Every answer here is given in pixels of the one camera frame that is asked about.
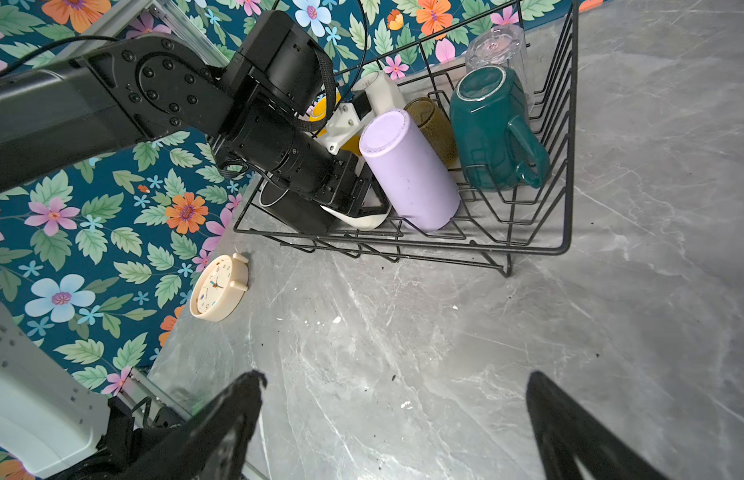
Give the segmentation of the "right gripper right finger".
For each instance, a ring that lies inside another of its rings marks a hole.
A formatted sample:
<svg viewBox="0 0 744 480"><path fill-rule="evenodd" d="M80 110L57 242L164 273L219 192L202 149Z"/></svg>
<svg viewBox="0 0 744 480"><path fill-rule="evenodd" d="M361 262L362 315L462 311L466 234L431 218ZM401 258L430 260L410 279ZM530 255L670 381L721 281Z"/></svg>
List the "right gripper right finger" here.
<svg viewBox="0 0 744 480"><path fill-rule="evenodd" d="M530 375L526 403L548 479L666 477L543 372Z"/></svg>

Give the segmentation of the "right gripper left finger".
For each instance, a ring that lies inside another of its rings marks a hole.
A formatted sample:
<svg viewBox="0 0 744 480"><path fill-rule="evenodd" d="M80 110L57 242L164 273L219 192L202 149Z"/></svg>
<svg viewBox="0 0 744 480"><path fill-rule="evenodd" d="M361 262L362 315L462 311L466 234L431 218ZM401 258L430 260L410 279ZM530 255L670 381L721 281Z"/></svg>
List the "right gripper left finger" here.
<svg viewBox="0 0 744 480"><path fill-rule="evenodd" d="M236 378L197 415L170 430L121 479L239 479L260 411L266 376Z"/></svg>

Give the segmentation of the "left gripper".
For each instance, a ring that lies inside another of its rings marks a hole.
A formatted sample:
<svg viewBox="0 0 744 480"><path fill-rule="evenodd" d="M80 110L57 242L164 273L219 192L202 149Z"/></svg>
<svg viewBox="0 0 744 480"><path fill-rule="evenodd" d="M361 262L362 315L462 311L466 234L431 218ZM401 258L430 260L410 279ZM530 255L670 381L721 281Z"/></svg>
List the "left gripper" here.
<svg viewBox="0 0 744 480"><path fill-rule="evenodd" d="M351 151L332 154L311 137L296 137L287 162L289 189L350 218L388 214L391 208L372 169Z"/></svg>

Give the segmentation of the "black mug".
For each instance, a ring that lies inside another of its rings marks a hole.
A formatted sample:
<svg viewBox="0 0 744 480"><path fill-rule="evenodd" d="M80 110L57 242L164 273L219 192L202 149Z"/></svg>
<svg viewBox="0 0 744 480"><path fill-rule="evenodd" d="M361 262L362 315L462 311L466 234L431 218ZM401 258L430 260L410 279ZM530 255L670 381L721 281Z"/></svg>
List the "black mug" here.
<svg viewBox="0 0 744 480"><path fill-rule="evenodd" d="M336 220L320 205L269 181L263 183L259 204L282 223L302 234L326 234Z"/></svg>

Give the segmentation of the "yellow mug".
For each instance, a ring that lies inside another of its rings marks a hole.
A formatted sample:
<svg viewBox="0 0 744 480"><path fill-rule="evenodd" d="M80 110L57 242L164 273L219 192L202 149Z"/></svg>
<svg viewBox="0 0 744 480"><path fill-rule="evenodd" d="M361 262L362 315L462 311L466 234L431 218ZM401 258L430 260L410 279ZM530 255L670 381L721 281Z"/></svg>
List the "yellow mug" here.
<svg viewBox="0 0 744 480"><path fill-rule="evenodd" d="M308 111L309 121L312 123L321 123L324 120L326 120L326 124L327 124L327 122L332 118L334 111L338 108L338 105L340 103L344 103L344 102L341 102L341 98L337 97L334 108L330 109L328 98L323 97L322 99L318 100L313 105L313 107Z"/></svg>

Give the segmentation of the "lilac plastic cup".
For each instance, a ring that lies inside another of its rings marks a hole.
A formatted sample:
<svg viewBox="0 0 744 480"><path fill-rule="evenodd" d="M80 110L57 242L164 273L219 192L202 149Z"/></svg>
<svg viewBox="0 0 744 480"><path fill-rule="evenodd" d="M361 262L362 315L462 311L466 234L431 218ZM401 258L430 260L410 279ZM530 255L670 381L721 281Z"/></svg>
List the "lilac plastic cup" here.
<svg viewBox="0 0 744 480"><path fill-rule="evenodd" d="M412 229L438 231L457 213L457 183L408 112L394 109L377 116L360 137L360 151Z"/></svg>

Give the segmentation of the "white cream mug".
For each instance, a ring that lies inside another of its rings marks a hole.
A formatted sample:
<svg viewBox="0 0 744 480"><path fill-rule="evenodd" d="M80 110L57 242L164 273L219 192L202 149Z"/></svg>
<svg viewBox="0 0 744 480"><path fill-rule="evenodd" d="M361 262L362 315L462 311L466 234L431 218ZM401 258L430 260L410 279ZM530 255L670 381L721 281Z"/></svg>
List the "white cream mug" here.
<svg viewBox="0 0 744 480"><path fill-rule="evenodd" d="M365 93L376 116L392 110L403 110L407 104L397 84L382 71L375 71L359 79L352 92Z"/></svg>

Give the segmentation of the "olive glass cup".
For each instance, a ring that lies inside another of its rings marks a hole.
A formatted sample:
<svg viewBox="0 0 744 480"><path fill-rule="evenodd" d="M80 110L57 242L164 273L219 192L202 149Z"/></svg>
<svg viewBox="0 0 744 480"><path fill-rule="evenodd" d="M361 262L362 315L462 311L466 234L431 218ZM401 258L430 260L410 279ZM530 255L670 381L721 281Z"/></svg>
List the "olive glass cup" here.
<svg viewBox="0 0 744 480"><path fill-rule="evenodd" d="M448 169L455 168L459 154L454 132L439 104L429 97L421 97L410 101L405 106L405 111L410 114L442 163Z"/></svg>

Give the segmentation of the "black wire dish rack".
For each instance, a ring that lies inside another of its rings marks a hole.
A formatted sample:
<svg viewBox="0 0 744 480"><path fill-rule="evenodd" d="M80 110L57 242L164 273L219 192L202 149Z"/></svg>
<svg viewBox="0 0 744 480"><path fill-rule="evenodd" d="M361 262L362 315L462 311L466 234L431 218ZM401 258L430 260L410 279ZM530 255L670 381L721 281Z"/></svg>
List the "black wire dish rack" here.
<svg viewBox="0 0 744 480"><path fill-rule="evenodd" d="M456 216L435 233L419 231L391 215L375 230L335 223L319 235L281 222L260 202L264 184L258 182L232 225L234 232L305 253L331 251L350 258L376 256L392 263L407 259L481 267L505 277L512 273L514 255L566 253L573 237L580 4L573 1L568 7L545 80L532 93L531 129L552 162L542 188L518 185L481 190L455 168L461 205Z"/></svg>

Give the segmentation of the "dark green mug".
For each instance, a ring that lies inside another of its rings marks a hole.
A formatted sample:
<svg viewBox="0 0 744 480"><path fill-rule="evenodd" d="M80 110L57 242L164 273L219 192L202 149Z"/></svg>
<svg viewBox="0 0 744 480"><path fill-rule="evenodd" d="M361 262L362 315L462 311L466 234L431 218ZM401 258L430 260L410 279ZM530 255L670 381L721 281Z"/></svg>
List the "dark green mug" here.
<svg viewBox="0 0 744 480"><path fill-rule="evenodd" d="M467 73L452 93L450 120L472 187L540 189L548 180L550 156L531 129L526 95L513 69L486 65Z"/></svg>

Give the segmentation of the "clear plastic cup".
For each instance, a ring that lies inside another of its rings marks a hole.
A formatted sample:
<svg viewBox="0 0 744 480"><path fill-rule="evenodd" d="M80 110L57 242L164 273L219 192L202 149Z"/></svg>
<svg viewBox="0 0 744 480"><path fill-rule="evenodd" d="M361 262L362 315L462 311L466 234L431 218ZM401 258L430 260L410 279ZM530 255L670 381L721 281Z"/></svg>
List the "clear plastic cup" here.
<svg viewBox="0 0 744 480"><path fill-rule="evenodd" d="M466 54L466 71L486 65L500 65L514 70L526 96L528 110L534 106L534 88L527 72L527 42L524 29L518 25L494 26L474 39Z"/></svg>

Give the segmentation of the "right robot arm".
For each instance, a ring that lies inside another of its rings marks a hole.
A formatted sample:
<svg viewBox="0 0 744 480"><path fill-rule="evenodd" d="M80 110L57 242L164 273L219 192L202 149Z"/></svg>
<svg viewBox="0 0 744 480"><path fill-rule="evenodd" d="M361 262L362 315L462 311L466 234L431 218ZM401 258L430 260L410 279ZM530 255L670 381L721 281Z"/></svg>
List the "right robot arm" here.
<svg viewBox="0 0 744 480"><path fill-rule="evenodd" d="M241 374L194 416L160 392L130 404L74 379L0 302L0 446L44 479L239 479L266 376ZM660 472L540 371L526 403L550 479L657 479Z"/></svg>

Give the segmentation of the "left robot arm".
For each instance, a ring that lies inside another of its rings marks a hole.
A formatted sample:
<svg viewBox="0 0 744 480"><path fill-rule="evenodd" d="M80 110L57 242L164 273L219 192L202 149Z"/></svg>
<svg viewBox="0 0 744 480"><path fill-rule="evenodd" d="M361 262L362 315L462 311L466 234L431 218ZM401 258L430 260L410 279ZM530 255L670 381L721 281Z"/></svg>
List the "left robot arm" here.
<svg viewBox="0 0 744 480"><path fill-rule="evenodd" d="M185 128L203 132L218 169L253 169L348 217L389 201L371 169L321 145L304 114L336 100L333 64L286 13L268 11L223 68L165 34L119 40L17 74L0 72L0 193L96 155Z"/></svg>

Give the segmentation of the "pink alarm clock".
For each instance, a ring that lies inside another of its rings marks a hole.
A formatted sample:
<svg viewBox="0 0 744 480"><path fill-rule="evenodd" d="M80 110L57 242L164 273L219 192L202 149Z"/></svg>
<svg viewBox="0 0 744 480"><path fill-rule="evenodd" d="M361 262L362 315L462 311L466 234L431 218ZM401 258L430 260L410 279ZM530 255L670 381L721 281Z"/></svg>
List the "pink alarm clock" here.
<svg viewBox="0 0 744 480"><path fill-rule="evenodd" d="M249 290L249 259L240 253L221 255L202 272L189 300L191 315L220 322L230 316Z"/></svg>

